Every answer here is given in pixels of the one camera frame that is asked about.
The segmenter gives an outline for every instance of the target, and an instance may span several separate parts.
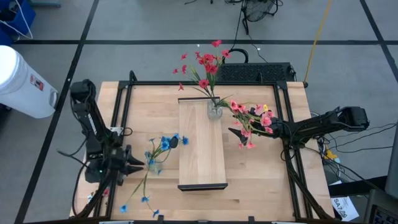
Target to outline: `fan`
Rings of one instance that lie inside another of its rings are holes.
[[[270,13],[270,9],[273,5],[276,5],[275,12]],[[278,0],[244,0],[242,5],[243,19],[242,23],[246,31],[246,35],[249,35],[249,22],[257,22],[264,18],[266,15],[274,16],[278,11]]]

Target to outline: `white trash can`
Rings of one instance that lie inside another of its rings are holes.
[[[14,49],[0,45],[0,103],[34,118],[51,116],[58,92]]]

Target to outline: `label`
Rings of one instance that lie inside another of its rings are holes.
[[[38,78],[36,78],[33,74],[30,74],[30,84],[36,86],[41,91],[43,91],[44,89],[44,83],[40,81]]]

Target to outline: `black floor line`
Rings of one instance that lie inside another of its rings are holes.
[[[60,98],[58,99],[58,103],[55,107],[54,115],[51,119],[49,130],[47,131],[42,149],[40,150],[39,158],[37,159],[36,165],[35,165],[33,173],[32,173],[32,177],[30,178],[24,198],[22,199],[22,203],[19,207],[18,214],[15,219],[15,224],[23,223],[25,220],[25,216],[26,216],[27,210],[29,208],[30,201],[32,200],[37,182],[40,177],[40,173],[43,169],[45,158],[47,157],[47,153],[50,148],[50,144],[51,144],[54,132],[55,132],[55,128],[57,127],[58,120],[60,119],[60,116],[61,116],[63,104],[67,97],[68,90],[69,90],[70,84],[72,82],[73,75],[75,74],[76,66],[79,62],[81,50],[83,49],[83,46],[84,46],[84,40],[87,38],[87,34],[90,29],[91,22],[93,21],[94,14],[95,14],[96,8],[98,6],[98,1],[99,0],[94,0],[93,5],[90,10],[90,13],[88,14],[85,28],[83,29],[83,33],[80,37],[80,41],[78,43],[78,47],[76,49],[75,56],[73,57],[72,63],[70,65],[68,75],[65,79],[65,83],[63,84]]]
[[[211,44],[214,40],[85,40],[84,44],[97,45],[169,45],[169,44]],[[222,40],[233,44],[234,40]],[[20,40],[14,44],[79,44],[79,40]],[[264,45],[312,45],[313,40],[237,40],[236,44]],[[378,45],[379,40],[319,40],[317,45]]]
[[[372,26],[374,34],[376,35],[378,41],[380,41],[380,43],[381,43],[380,44],[381,49],[383,50],[384,56],[386,56],[387,62],[390,65],[392,73],[394,74],[394,76],[395,76],[395,78],[396,78],[396,80],[398,82],[398,68],[397,68],[397,65],[395,63],[395,60],[392,57],[392,55],[390,53],[390,50],[388,49],[388,47],[386,45],[386,42],[384,41],[383,36],[380,33],[379,28],[377,27],[376,21],[373,19],[372,13],[369,10],[368,5],[366,4],[366,1],[365,0],[360,0],[360,2],[361,2],[361,5],[363,7],[363,10],[365,11],[366,17],[368,18],[369,23]]]

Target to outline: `gray floor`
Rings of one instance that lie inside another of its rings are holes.
[[[79,40],[93,0],[61,0],[60,9],[37,8],[32,25],[35,39]],[[88,40],[179,40],[233,39],[240,4],[198,0],[99,0]],[[385,40],[398,40],[398,2],[366,1]],[[313,40],[326,8],[326,0],[285,0],[275,17],[250,23],[253,39]],[[333,1],[321,40],[377,40],[358,0]],[[243,27],[238,39],[248,39]],[[61,91],[76,45],[14,45],[27,62]],[[228,49],[231,45],[222,45]],[[262,62],[251,45],[250,62]],[[290,62],[303,80],[311,45],[257,45],[269,62]],[[398,46],[388,46],[398,60]],[[103,81],[125,80],[134,70],[139,80],[181,80],[171,71],[182,53],[211,52],[206,44],[177,45],[85,45],[73,81],[91,79],[97,87]],[[233,55],[229,62],[242,62]],[[324,113],[336,106],[362,106],[371,127],[394,123],[398,118],[397,81],[379,45],[319,45],[316,48],[306,89],[310,109]],[[0,223],[14,222],[41,150],[51,118],[33,119],[12,111],[0,132]],[[65,103],[25,222],[67,218],[73,185],[79,168],[56,150],[73,151],[83,140],[80,127]],[[339,148],[392,145],[393,130]],[[354,138],[339,138],[342,144]],[[365,178],[387,174],[389,149],[338,153],[342,163]]]

